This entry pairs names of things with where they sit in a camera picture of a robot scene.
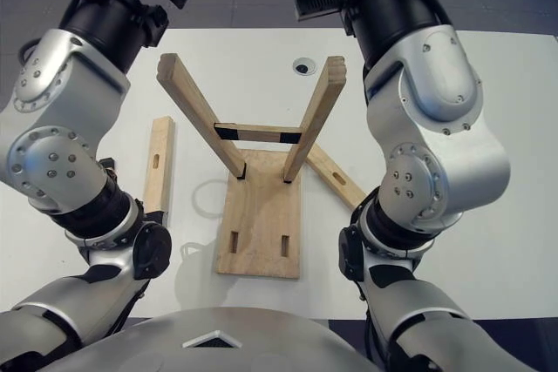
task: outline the black tape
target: black tape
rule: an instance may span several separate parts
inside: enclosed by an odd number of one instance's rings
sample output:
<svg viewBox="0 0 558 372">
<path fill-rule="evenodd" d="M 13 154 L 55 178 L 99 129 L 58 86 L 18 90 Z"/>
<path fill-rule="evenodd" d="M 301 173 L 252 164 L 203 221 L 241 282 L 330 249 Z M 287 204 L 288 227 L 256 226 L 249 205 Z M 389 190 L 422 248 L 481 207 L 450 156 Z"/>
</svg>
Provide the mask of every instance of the black tape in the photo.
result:
<svg viewBox="0 0 558 372">
<path fill-rule="evenodd" d="M 245 180 L 246 179 L 246 163 L 244 163 L 244 170 L 242 171 L 242 176 L 237 178 L 238 180 Z"/>
<path fill-rule="evenodd" d="M 302 134 L 300 132 L 282 132 L 279 137 L 279 142 L 285 144 L 298 144 L 301 135 Z"/>
<path fill-rule="evenodd" d="M 215 126 L 214 128 L 221 139 L 230 139 L 231 141 L 238 139 L 238 130 L 236 128 L 222 128 L 220 126 Z"/>
</svg>

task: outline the white table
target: white table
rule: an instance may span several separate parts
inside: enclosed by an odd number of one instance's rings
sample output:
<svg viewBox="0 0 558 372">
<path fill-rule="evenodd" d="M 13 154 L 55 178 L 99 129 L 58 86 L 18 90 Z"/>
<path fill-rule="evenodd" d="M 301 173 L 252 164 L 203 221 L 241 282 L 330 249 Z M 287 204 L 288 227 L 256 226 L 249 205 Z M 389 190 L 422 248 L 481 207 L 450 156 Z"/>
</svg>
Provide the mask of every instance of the white table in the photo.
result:
<svg viewBox="0 0 558 372">
<path fill-rule="evenodd" d="M 500 200 L 467 213 L 437 239 L 417 276 L 444 289 L 473 318 L 557 316 L 558 43 L 551 36 L 459 36 L 484 80 L 487 121 L 510 155 L 512 180 Z M 365 191 L 384 175 L 365 122 L 363 60 L 356 40 L 342 30 L 169 30 L 159 48 L 142 51 L 136 60 L 120 118 L 99 148 L 100 158 L 116 159 L 121 186 L 141 198 L 152 120 L 170 115 L 177 124 L 171 266 L 152 281 L 133 315 L 246 306 L 310 318 L 363 318 L 356 287 L 337 270 L 337 235 L 350 212 L 308 167 L 300 280 L 214 273 L 227 171 L 156 82 L 164 52 L 180 54 L 222 122 L 262 125 L 298 125 L 302 119 L 319 70 L 297 76 L 294 59 L 311 57 L 321 69 L 327 56 L 345 56 L 347 85 L 317 142 Z M 48 281 L 85 269 L 59 227 L 0 185 L 0 310 Z"/>
</svg>

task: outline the wood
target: wood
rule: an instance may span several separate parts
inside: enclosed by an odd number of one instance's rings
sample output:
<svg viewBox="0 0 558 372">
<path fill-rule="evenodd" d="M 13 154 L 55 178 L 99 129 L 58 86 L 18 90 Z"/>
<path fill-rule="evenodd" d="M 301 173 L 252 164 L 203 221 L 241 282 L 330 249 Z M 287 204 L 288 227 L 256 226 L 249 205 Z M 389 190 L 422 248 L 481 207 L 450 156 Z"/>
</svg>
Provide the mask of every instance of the wood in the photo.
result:
<svg viewBox="0 0 558 372">
<path fill-rule="evenodd" d="M 306 157 L 306 162 L 322 180 L 335 192 L 352 211 L 359 206 L 366 193 L 331 159 L 327 153 L 314 144 Z"/>
<path fill-rule="evenodd" d="M 143 193 L 145 213 L 168 213 L 173 163 L 174 121 L 170 117 L 153 121 L 146 187 Z"/>
<path fill-rule="evenodd" d="M 214 128 L 221 139 L 238 139 L 240 141 L 296 144 L 301 136 L 300 128 L 290 126 L 218 123 Z"/>
<path fill-rule="evenodd" d="M 297 279 L 301 229 L 301 176 L 282 179 L 286 152 L 241 150 L 246 179 L 228 177 L 216 259 L 220 274 Z"/>
<path fill-rule="evenodd" d="M 228 170 L 240 178 L 244 173 L 244 160 L 240 152 L 232 141 L 221 140 L 215 132 L 214 124 L 219 120 L 178 55 L 160 56 L 157 80 Z"/>
<path fill-rule="evenodd" d="M 345 86 L 346 73 L 347 69 L 343 57 L 327 58 L 310 104 L 304 113 L 303 122 L 300 125 L 302 131 L 300 141 L 291 147 L 285 162 L 283 178 L 286 182 L 293 181 L 303 166 L 306 156 L 339 97 L 339 93 Z"/>
</svg>

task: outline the wooden stool leg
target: wooden stool leg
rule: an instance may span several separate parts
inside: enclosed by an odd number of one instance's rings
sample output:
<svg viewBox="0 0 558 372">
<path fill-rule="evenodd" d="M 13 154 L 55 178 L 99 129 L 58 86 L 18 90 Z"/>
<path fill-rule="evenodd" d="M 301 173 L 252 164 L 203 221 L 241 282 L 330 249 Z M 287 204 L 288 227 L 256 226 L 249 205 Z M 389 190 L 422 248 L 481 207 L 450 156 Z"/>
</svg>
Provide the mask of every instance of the wooden stool leg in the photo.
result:
<svg viewBox="0 0 558 372">
<path fill-rule="evenodd" d="M 162 54 L 157 80 L 223 164 L 237 178 L 246 174 L 246 163 L 232 141 L 222 140 L 214 129 L 219 120 L 177 54 Z"/>
<path fill-rule="evenodd" d="M 343 57 L 328 57 L 325 62 L 310 104 L 304 113 L 303 122 L 300 124 L 301 138 L 298 144 L 291 147 L 285 162 L 283 173 L 285 182 L 292 182 L 298 174 L 339 93 L 345 86 L 347 69 L 344 61 Z"/>
</svg>

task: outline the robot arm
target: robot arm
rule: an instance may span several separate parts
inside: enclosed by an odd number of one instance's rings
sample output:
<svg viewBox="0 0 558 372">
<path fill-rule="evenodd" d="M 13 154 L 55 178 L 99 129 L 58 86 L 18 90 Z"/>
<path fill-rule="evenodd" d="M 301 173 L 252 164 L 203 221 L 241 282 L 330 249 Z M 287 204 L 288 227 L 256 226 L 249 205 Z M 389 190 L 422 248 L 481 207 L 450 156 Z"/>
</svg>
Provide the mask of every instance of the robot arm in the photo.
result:
<svg viewBox="0 0 558 372">
<path fill-rule="evenodd" d="M 510 176 L 447 14 L 437 0 L 296 0 L 296 8 L 299 19 L 340 12 L 364 56 L 368 126 L 386 174 L 340 233 L 339 267 L 368 303 L 369 358 L 388 370 L 529 370 L 412 273 L 437 235 L 498 199 Z"/>
<path fill-rule="evenodd" d="M 126 72 L 167 25 L 160 6 L 140 0 L 77 0 L 21 54 L 0 114 L 0 180 L 64 228 L 90 267 L 0 315 L 1 370 L 39 369 L 119 331 L 168 266 L 168 231 L 96 161 L 130 87 Z"/>
</svg>

